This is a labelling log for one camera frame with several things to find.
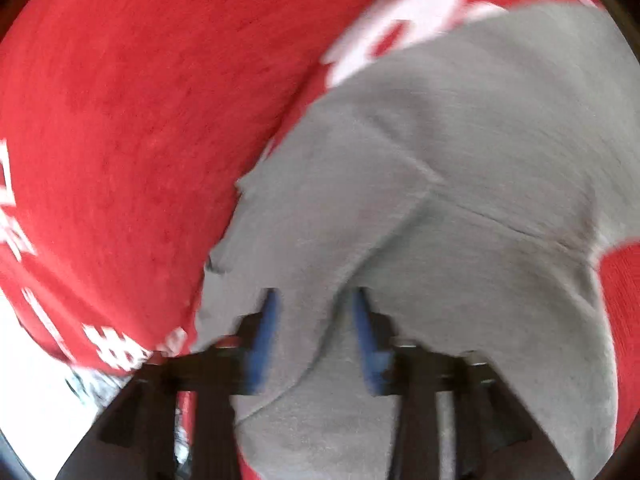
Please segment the red pillow with white print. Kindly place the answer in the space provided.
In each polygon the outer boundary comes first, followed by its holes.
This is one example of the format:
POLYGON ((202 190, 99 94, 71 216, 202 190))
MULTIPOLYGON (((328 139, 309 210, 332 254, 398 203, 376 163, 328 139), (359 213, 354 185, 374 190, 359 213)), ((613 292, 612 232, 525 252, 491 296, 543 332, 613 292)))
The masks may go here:
POLYGON ((51 356, 192 335, 204 261, 321 55, 374 0, 29 0, 1 41, 1 286, 51 356))

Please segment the red bedspread with white print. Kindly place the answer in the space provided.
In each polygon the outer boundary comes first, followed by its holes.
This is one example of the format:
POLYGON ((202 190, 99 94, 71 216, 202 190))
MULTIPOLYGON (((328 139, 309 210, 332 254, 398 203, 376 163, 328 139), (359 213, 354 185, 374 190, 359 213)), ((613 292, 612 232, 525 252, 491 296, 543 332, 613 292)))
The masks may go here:
MULTIPOLYGON (((210 254, 213 255, 226 235, 238 208, 242 197, 241 180, 277 151, 314 103, 329 91, 386 55, 440 38, 465 25, 543 2, 579 3, 606 12, 608 0, 374 0, 321 55, 318 66, 298 92, 277 133, 250 170, 236 179, 235 207, 210 254)), ((606 252, 598 263, 597 274, 615 352, 618 388, 616 448, 639 406, 639 237, 606 252)), ((541 434, 525 443, 533 442, 543 433, 541 428, 541 434)), ((495 471, 506 464, 512 451, 525 443, 507 450, 503 458, 487 469, 487 477, 504 479, 496 478, 495 471)), ((559 464, 555 472, 552 479, 577 479, 565 464, 559 464)))

